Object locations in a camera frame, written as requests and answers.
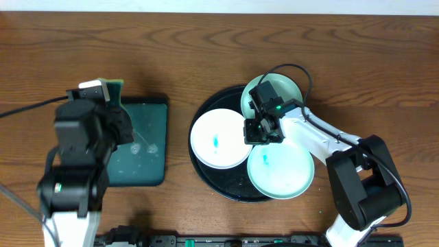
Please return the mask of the green scouring sponge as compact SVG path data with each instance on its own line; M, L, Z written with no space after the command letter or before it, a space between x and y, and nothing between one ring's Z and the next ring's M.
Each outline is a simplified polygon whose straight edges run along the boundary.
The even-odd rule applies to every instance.
M110 107L121 106L121 91L123 88L123 83L124 81L122 79L114 79L114 80L106 81L106 86L110 97L110 100L107 102L107 104Z

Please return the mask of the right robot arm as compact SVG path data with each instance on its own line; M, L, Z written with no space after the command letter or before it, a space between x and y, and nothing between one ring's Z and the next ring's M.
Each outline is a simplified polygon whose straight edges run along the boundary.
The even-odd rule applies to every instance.
M342 132L296 99L270 96L248 106L254 115L245 120L246 143L268 148L290 142L326 165L338 211L324 234L326 246L361 246L402 206L407 207L405 219L391 227L408 223L412 203L383 139Z

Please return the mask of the white plate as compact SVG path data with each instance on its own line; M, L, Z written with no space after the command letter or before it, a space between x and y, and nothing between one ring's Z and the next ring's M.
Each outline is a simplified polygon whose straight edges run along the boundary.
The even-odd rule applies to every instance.
M189 142L195 157L213 169L236 167L252 150L244 141L244 116L225 108L201 115L192 126Z

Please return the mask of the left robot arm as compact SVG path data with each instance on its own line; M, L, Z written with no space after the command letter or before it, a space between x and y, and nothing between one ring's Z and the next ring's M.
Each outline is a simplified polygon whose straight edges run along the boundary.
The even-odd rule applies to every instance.
M46 246L93 246L107 166L118 146L132 143L132 120L121 103L121 85L67 92L55 111L57 146L47 155L37 186Z

